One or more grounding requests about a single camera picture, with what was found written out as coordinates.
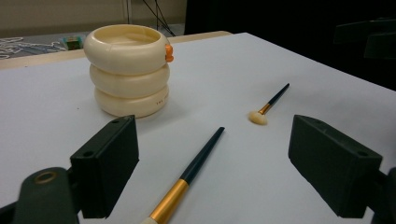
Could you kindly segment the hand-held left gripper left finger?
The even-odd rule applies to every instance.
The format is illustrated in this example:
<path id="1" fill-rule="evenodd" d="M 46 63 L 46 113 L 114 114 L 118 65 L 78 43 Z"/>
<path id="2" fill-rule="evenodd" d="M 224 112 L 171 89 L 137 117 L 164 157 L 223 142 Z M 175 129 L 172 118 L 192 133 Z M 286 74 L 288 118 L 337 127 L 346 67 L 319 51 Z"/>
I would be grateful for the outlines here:
<path id="1" fill-rule="evenodd" d="M 70 161 L 83 217 L 109 217 L 139 162 L 134 116 L 111 120 Z"/>

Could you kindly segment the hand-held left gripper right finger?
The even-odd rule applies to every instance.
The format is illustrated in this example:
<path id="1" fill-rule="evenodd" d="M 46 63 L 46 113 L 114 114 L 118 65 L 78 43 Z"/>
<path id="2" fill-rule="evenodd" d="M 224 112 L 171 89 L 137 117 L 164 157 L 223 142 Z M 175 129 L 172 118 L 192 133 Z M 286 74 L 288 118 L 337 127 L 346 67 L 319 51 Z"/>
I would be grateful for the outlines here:
<path id="1" fill-rule="evenodd" d="M 288 156 L 337 216 L 364 216 L 381 155 L 321 120 L 296 115 Z"/>

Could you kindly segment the cream ringed brush holder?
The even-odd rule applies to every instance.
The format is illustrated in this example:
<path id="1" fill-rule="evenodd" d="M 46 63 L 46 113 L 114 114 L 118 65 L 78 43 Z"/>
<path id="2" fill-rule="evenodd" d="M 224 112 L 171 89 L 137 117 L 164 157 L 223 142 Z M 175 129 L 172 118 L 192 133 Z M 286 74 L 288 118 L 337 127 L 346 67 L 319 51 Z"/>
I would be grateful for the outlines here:
<path id="1" fill-rule="evenodd" d="M 162 33 L 141 25 L 98 28 L 86 37 L 94 98 L 108 114 L 152 115 L 168 101 L 173 47 Z"/>

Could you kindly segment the small makeup brush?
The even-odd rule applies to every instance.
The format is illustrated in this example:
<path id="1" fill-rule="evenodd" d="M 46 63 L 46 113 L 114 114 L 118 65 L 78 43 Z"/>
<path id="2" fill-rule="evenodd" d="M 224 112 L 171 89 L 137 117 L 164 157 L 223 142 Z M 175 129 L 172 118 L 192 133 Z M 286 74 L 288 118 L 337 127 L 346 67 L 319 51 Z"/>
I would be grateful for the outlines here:
<path id="1" fill-rule="evenodd" d="M 260 110 L 251 111 L 248 114 L 248 119 L 258 125 L 266 125 L 268 123 L 266 113 L 270 108 L 277 102 L 277 100 L 286 92 L 290 84 L 286 84 L 275 96 L 273 96 L 269 102 L 264 105 Z"/>

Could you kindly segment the large makeup brush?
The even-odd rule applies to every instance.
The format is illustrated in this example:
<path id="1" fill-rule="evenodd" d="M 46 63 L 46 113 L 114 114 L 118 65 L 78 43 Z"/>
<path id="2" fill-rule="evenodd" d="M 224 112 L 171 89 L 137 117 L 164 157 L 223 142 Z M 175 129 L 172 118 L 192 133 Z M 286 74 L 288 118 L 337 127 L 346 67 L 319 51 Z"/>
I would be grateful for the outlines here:
<path id="1" fill-rule="evenodd" d="M 140 224 L 167 224 L 172 215 L 176 212 L 178 206 L 186 195 L 191 183 L 199 174 L 205 161 L 209 157 L 211 151 L 219 141 L 225 128 L 219 127 L 211 138 L 206 142 L 203 148 L 190 162 L 179 179 L 163 196 L 160 202 L 156 205 L 150 215 L 145 218 Z"/>

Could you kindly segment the dark curtain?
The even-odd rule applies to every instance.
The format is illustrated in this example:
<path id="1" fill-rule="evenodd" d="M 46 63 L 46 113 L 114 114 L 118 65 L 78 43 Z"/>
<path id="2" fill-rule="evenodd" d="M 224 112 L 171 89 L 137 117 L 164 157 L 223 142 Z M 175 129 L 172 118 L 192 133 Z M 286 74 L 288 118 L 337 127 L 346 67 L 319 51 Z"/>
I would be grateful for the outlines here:
<path id="1" fill-rule="evenodd" d="M 185 33 L 250 33 L 396 91 L 396 60 L 366 58 L 364 40 L 333 41 L 338 25 L 392 16 L 396 0 L 188 0 Z"/>

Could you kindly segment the green box on floor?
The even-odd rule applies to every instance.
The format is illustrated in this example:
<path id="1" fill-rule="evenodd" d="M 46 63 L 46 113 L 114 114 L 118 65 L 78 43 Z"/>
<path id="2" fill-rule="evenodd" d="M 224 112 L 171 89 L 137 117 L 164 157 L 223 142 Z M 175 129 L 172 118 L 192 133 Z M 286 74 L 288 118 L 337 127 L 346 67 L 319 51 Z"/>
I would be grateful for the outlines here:
<path id="1" fill-rule="evenodd" d="M 83 48 L 83 37 L 80 35 L 62 37 L 61 41 L 67 50 Z"/>

